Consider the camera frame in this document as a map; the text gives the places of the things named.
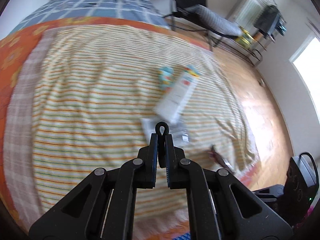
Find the silver printed sachet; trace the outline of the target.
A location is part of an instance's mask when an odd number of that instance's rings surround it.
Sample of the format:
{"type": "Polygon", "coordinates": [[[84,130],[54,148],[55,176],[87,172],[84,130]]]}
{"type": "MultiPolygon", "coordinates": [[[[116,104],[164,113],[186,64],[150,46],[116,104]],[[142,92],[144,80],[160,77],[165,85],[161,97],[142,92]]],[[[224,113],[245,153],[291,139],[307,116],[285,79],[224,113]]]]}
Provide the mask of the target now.
{"type": "MultiPolygon", "coordinates": [[[[160,121],[162,120],[156,116],[142,118],[140,120],[147,143],[150,142],[151,134],[156,133],[155,127],[160,121]]],[[[189,143],[189,134],[182,120],[178,120],[175,124],[168,124],[168,126],[169,133],[172,135],[173,143],[176,147],[183,147],[189,143]]]]}

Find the white tube package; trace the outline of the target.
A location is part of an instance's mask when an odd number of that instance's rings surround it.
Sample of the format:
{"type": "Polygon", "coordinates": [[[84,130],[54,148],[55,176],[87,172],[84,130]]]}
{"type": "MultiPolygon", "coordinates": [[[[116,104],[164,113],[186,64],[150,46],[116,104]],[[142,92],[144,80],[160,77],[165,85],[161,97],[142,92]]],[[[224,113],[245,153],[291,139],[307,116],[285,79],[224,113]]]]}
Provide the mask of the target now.
{"type": "Polygon", "coordinates": [[[194,66],[188,65],[154,107],[156,115],[167,123],[175,124],[191,98],[199,79],[199,72],[194,66]]]}

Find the teal patterned wrapper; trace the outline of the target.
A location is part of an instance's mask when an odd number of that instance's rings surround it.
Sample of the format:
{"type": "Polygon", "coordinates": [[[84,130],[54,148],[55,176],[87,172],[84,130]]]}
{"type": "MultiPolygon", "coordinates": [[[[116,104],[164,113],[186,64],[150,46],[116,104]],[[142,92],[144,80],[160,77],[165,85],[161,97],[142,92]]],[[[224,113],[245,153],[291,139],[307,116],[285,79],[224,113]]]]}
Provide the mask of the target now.
{"type": "Polygon", "coordinates": [[[165,66],[159,69],[159,81],[162,90],[168,90],[172,85],[174,70],[171,67],[165,66]]]}

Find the blue plastic mesh basket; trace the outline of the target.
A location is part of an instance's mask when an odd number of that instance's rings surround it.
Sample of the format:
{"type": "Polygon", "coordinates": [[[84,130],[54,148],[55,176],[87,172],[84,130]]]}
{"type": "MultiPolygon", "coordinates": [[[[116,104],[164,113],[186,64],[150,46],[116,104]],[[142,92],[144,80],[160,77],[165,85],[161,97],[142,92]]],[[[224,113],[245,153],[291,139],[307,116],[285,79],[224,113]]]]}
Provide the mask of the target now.
{"type": "Polygon", "coordinates": [[[173,240],[191,240],[190,232],[175,237],[173,240]]]}

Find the yellow striped towel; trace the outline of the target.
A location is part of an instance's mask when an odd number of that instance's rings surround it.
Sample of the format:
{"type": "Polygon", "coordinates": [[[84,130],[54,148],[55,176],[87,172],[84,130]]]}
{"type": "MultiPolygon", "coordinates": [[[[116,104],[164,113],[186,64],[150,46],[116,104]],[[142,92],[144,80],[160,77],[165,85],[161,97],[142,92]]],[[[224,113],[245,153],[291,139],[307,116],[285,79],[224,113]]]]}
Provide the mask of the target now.
{"type": "Polygon", "coordinates": [[[237,177],[257,162],[242,106],[212,53],[129,26],[64,29],[42,62],[33,100],[33,169],[44,210],[95,168],[119,168],[148,143],[142,120],[163,96],[162,67],[174,78],[188,67],[199,73],[181,116],[190,138],[185,154],[215,170],[206,152],[215,146],[237,177]]]}

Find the window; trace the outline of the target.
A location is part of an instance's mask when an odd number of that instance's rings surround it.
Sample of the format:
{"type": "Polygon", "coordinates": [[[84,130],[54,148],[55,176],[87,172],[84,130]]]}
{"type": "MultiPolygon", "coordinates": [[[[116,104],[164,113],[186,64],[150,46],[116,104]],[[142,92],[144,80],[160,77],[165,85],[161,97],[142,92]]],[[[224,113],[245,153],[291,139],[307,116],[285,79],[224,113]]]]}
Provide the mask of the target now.
{"type": "Polygon", "coordinates": [[[319,36],[309,34],[289,62],[302,80],[319,121],[319,36]]]}

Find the pink plaid fringed blanket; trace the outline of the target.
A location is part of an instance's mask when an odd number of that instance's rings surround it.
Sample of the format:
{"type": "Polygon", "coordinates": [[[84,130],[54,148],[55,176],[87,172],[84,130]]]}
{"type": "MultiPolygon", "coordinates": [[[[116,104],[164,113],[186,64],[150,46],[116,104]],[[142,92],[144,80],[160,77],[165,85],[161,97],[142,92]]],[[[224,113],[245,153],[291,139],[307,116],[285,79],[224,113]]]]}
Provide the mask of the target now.
{"type": "Polygon", "coordinates": [[[4,132],[4,171],[25,230],[96,167],[120,167],[146,145],[140,120],[163,92],[161,67],[199,50],[119,25],[47,30],[22,66],[4,132]]]}

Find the yellow crate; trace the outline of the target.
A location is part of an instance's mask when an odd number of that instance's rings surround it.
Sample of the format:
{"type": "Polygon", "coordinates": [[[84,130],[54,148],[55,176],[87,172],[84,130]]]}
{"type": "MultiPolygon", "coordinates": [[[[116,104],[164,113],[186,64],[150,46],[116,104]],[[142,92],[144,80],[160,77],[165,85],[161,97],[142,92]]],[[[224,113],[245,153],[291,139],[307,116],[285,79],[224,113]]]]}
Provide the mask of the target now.
{"type": "Polygon", "coordinates": [[[254,42],[254,38],[250,35],[250,33],[244,29],[243,27],[240,27],[240,30],[242,31],[241,36],[237,37],[235,39],[236,43],[241,45],[245,49],[249,49],[250,46],[254,42]]]}

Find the striped chair cushion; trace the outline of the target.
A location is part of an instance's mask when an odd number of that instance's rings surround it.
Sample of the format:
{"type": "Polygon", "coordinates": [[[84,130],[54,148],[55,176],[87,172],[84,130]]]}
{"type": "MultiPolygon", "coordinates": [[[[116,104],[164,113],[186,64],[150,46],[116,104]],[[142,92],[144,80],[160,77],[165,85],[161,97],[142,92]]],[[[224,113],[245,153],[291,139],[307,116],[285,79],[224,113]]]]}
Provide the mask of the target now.
{"type": "Polygon", "coordinates": [[[195,23],[211,32],[222,34],[223,36],[239,37],[242,34],[240,27],[221,17],[217,13],[211,11],[205,6],[194,5],[186,9],[188,15],[191,16],[195,23]]]}

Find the dark hanging jacket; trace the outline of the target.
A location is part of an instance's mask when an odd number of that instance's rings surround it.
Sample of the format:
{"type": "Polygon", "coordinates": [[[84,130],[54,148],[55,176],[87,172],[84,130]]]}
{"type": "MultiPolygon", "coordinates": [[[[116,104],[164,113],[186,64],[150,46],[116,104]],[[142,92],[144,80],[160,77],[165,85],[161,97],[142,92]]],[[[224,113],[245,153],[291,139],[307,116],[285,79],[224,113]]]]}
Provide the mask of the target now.
{"type": "Polygon", "coordinates": [[[264,39],[271,36],[280,19],[280,11],[275,5],[268,5],[256,19],[253,26],[263,35],[264,39]]]}

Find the blue checkered bedsheet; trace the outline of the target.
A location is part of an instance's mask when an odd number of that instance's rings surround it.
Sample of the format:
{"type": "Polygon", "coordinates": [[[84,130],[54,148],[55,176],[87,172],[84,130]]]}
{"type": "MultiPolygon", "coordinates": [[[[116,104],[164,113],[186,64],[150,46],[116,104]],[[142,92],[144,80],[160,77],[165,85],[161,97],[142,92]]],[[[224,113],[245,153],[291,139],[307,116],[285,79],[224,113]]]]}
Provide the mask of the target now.
{"type": "Polygon", "coordinates": [[[23,19],[11,33],[31,25],[73,17],[122,18],[169,27],[150,0],[52,0],[23,19]]]}

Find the black clothes rack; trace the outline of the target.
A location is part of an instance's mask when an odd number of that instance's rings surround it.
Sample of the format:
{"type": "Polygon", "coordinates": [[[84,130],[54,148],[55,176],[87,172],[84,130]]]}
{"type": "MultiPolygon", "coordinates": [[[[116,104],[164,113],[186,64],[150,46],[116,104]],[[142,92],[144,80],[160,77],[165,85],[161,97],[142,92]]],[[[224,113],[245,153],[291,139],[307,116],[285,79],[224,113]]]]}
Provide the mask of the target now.
{"type": "Polygon", "coordinates": [[[284,20],[275,0],[237,0],[227,19],[243,31],[240,38],[221,37],[217,45],[256,67],[263,61],[262,52],[277,35],[285,35],[284,20]]]}

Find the black folding chair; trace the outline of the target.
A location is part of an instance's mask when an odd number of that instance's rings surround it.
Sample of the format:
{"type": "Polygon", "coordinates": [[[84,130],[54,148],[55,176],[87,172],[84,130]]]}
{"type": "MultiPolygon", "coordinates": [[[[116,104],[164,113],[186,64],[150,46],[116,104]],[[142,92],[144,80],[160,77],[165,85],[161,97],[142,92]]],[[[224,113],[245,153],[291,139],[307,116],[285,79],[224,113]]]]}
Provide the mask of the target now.
{"type": "Polygon", "coordinates": [[[201,29],[198,31],[207,34],[210,49],[213,48],[213,34],[233,40],[243,35],[238,25],[211,11],[207,7],[207,0],[170,0],[170,9],[171,13],[163,18],[171,19],[171,29],[176,29],[176,18],[199,26],[201,29]]]}

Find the orange floral bedspread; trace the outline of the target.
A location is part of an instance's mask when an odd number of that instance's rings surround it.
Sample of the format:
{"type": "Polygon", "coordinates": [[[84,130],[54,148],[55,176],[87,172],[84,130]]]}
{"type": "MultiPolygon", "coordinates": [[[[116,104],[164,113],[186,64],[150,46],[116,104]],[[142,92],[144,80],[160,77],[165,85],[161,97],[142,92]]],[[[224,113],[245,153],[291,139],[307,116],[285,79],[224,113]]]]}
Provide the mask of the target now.
{"type": "MultiPolygon", "coordinates": [[[[22,66],[33,49],[40,42],[43,33],[50,29],[82,25],[119,25],[153,31],[159,34],[181,38],[210,52],[203,42],[196,41],[192,38],[174,33],[158,26],[129,20],[116,20],[114,18],[102,17],[69,18],[65,20],[40,23],[20,30],[1,40],[1,198],[5,202],[5,205],[15,222],[24,231],[28,230],[24,229],[22,221],[18,216],[4,171],[4,132],[7,122],[9,103],[13,95],[14,88],[17,85],[22,66]]],[[[257,169],[258,163],[259,155],[257,162],[242,177],[238,177],[245,185],[251,185],[253,174],[257,169]]]]}

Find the green striped hanging towel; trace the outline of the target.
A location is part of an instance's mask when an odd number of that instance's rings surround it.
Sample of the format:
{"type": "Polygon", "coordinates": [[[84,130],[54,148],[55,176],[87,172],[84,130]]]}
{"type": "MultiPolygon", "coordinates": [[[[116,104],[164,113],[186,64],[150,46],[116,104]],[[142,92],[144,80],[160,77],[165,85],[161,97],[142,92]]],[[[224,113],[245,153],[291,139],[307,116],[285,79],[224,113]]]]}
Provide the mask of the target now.
{"type": "Polygon", "coordinates": [[[252,34],[254,23],[268,5],[276,5],[275,0],[241,0],[233,14],[233,21],[252,34]]]}

